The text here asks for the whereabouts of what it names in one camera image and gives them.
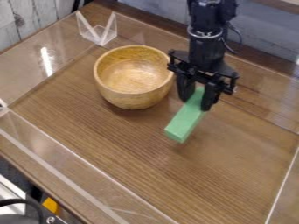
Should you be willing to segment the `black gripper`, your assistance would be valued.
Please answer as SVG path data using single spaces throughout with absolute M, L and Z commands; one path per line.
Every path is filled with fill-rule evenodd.
M 221 98 L 221 93 L 227 95 L 235 93 L 239 73 L 225 60 L 215 62 L 211 68 L 201 68 L 190 62 L 186 51 L 171 50 L 169 56 L 167 68 L 177 75 L 178 94 L 182 101 L 187 102 L 193 97 L 197 82 L 206 84 L 201 109 L 210 111 Z

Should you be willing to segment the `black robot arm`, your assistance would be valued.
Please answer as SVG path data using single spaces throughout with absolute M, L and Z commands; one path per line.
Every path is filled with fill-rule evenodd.
M 167 68 L 177 75 L 181 99 L 187 102 L 195 93 L 195 83 L 203 86 L 201 110 L 210 111 L 221 94 L 235 93 L 239 73 L 225 61 L 229 29 L 241 35 L 231 24 L 237 16 L 237 0 L 187 0 L 191 22 L 187 27 L 189 51 L 171 50 Z

